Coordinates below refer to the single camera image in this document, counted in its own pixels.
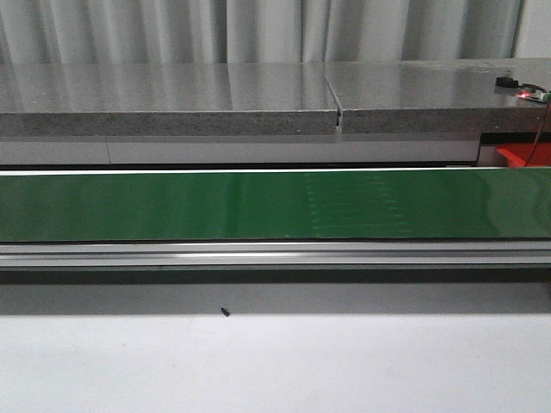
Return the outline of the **grey stone slab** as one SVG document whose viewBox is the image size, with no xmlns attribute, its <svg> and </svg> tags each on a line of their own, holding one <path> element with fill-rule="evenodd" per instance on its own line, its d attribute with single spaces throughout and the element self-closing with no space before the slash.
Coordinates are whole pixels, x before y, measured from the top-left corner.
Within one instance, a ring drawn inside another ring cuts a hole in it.
<svg viewBox="0 0 551 413">
<path fill-rule="evenodd" d="M 316 64 L 1 67 L 4 136 L 318 135 L 337 119 Z"/>
<path fill-rule="evenodd" d="M 323 66 L 343 133 L 533 133 L 541 103 L 497 77 L 550 85 L 550 60 L 333 62 Z"/>
</svg>

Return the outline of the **right grey stone slab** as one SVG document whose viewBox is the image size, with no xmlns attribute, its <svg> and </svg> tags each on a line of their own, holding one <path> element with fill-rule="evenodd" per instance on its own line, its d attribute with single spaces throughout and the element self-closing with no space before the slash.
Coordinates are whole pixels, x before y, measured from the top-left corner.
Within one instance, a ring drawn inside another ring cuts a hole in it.
<svg viewBox="0 0 551 413">
<path fill-rule="evenodd" d="M 550 60 L 333 62 L 323 66 L 343 133 L 533 133 L 541 103 L 497 77 L 550 85 Z"/>
</svg>

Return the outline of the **circuit board with red light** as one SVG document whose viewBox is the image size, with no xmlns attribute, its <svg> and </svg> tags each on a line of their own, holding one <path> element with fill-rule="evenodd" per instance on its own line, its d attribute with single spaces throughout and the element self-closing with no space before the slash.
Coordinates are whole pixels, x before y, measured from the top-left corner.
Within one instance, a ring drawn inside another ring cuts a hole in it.
<svg viewBox="0 0 551 413">
<path fill-rule="evenodd" d="M 524 84 L 517 97 L 528 101 L 547 103 L 550 101 L 550 91 L 539 86 Z"/>
</svg>

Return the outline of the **red plastic bin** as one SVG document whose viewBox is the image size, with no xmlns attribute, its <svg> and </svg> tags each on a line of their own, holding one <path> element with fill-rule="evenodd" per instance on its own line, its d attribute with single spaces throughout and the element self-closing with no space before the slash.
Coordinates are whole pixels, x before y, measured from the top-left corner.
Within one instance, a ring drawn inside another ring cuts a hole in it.
<svg viewBox="0 0 551 413">
<path fill-rule="evenodd" d="M 548 167 L 551 163 L 550 143 L 538 144 L 534 150 L 532 144 L 503 144 L 497 147 L 497 152 L 510 168 Z"/>
</svg>

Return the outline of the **green conveyor belt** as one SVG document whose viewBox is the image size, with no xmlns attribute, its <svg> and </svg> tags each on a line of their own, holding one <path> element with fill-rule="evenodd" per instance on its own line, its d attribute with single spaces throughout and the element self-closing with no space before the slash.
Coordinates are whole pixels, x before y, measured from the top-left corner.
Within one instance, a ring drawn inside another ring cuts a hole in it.
<svg viewBox="0 0 551 413">
<path fill-rule="evenodd" d="M 4 242 L 517 238 L 550 234 L 550 171 L 3 176 Z"/>
</svg>

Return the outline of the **small black device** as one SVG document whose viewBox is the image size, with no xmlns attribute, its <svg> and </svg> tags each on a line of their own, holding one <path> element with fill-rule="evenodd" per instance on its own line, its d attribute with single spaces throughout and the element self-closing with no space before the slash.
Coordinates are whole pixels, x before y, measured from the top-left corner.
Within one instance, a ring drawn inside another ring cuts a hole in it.
<svg viewBox="0 0 551 413">
<path fill-rule="evenodd" d="M 517 89 L 519 87 L 519 82 L 513 77 L 497 77 L 495 86 L 507 89 Z"/>
</svg>

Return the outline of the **left grey stone slab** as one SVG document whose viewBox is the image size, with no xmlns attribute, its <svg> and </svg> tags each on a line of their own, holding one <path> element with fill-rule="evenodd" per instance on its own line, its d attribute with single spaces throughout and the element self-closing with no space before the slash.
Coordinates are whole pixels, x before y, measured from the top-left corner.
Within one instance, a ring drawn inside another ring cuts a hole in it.
<svg viewBox="0 0 551 413">
<path fill-rule="evenodd" d="M 1 67 L 4 136 L 318 135 L 337 119 L 316 64 Z"/>
</svg>

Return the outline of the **grey pleated curtain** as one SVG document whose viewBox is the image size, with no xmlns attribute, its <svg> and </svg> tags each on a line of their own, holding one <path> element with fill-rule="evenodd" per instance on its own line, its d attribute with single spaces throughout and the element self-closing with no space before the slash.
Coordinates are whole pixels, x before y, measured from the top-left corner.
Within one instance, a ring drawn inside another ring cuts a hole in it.
<svg viewBox="0 0 551 413">
<path fill-rule="evenodd" d="M 288 63 L 509 58 L 521 1 L 4 1 L 1 60 Z"/>
</svg>

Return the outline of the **aluminium conveyor frame rail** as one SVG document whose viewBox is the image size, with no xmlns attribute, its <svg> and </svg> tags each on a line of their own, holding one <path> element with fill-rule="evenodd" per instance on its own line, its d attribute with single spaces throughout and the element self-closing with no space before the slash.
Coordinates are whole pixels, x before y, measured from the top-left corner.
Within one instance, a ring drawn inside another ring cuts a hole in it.
<svg viewBox="0 0 551 413">
<path fill-rule="evenodd" d="M 2 268 L 547 267 L 547 239 L 2 243 Z"/>
</svg>

